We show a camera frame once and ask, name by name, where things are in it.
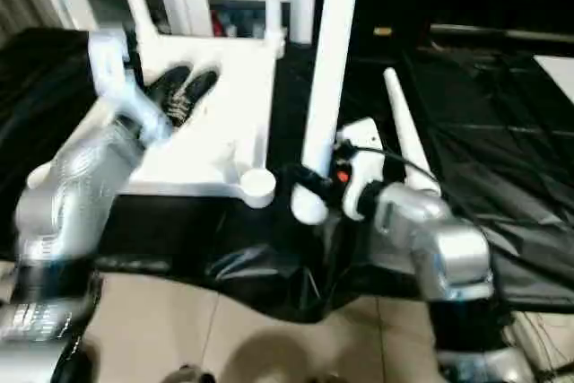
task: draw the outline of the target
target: white metal frame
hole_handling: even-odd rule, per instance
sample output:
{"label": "white metal frame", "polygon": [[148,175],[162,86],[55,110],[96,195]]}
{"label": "white metal frame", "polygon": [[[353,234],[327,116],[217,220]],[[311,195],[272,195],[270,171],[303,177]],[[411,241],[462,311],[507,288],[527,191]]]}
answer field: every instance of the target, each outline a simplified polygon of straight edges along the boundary
{"label": "white metal frame", "polygon": [[[124,190],[129,195],[229,196],[260,208],[274,197],[265,169],[276,59],[283,54],[279,0],[267,0],[264,40],[160,36],[144,0],[128,0],[142,61],[153,81],[173,65],[191,64],[197,75],[217,67],[220,78],[191,120],[167,143],[147,151]],[[113,113],[98,100],[71,138],[107,124]],[[46,171],[32,173],[35,178]]]}
{"label": "white metal frame", "polygon": [[[329,174],[335,143],[354,7],[355,0],[323,3],[301,162],[324,177]],[[291,210],[306,224],[320,224],[327,217],[325,203],[303,186],[294,188]]]}

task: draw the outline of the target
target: wire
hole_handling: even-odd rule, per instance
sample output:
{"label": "wire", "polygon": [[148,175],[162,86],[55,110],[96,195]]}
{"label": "wire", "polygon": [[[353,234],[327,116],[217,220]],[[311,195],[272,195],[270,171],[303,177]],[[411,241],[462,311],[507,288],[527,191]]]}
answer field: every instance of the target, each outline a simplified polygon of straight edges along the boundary
{"label": "wire", "polygon": [[554,369],[553,364],[552,364],[552,356],[550,355],[550,351],[548,350],[548,347],[546,346],[544,339],[542,338],[542,336],[540,335],[540,333],[536,329],[536,325],[530,319],[530,316],[528,316],[526,313],[522,313],[522,315],[524,316],[524,319],[526,320],[526,322],[528,322],[528,324],[530,324],[530,326],[532,327],[532,330],[534,331],[536,338],[538,338],[538,343],[542,347],[542,349],[544,350],[544,353],[546,355],[546,359],[548,361],[548,367],[550,367],[548,370],[540,370],[540,374],[543,376],[543,380],[558,378],[558,373],[556,372],[556,370]]}

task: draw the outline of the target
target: white round cap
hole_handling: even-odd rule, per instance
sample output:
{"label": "white round cap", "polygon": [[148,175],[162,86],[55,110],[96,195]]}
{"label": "white round cap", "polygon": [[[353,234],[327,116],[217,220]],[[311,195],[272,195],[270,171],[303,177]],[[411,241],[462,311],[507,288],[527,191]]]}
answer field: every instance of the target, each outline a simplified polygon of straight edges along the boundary
{"label": "white round cap", "polygon": [[243,202],[251,208],[263,208],[273,201],[275,196],[275,176],[268,170],[248,170],[241,176],[239,185],[243,191]]}
{"label": "white round cap", "polygon": [[301,185],[295,186],[291,210],[301,223],[317,225],[326,220],[329,212],[323,200]]}

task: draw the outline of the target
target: beige floor tile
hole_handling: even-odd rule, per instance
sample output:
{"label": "beige floor tile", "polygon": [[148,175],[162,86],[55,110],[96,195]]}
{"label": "beige floor tile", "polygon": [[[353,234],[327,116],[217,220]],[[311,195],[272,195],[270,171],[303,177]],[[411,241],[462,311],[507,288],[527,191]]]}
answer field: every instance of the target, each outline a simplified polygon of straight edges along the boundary
{"label": "beige floor tile", "polygon": [[426,344],[434,343],[429,311],[424,302],[379,298],[378,312],[383,322],[383,331],[394,328],[413,340],[418,339]]}
{"label": "beige floor tile", "polygon": [[439,375],[434,334],[423,302],[378,299],[386,383],[434,383]]}
{"label": "beige floor tile", "polygon": [[442,383],[432,343],[397,328],[383,330],[385,383]]}
{"label": "beige floor tile", "polygon": [[517,313],[514,335],[527,356],[542,369],[574,360],[574,316]]}
{"label": "beige floor tile", "polygon": [[323,372],[379,383],[376,300],[356,300],[316,325],[293,325],[221,296],[203,365],[218,383],[304,383]]}
{"label": "beige floor tile", "polygon": [[140,275],[105,277],[85,337],[100,351],[99,383],[158,383],[201,362],[216,293]]}

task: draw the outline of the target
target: red button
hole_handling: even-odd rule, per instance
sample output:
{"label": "red button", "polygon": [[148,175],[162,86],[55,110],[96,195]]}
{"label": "red button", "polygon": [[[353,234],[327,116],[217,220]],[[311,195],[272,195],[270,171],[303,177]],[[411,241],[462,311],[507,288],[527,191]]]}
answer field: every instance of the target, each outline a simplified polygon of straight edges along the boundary
{"label": "red button", "polygon": [[337,178],[339,178],[339,181],[341,181],[342,183],[346,183],[349,181],[349,174],[344,170],[338,170]]}

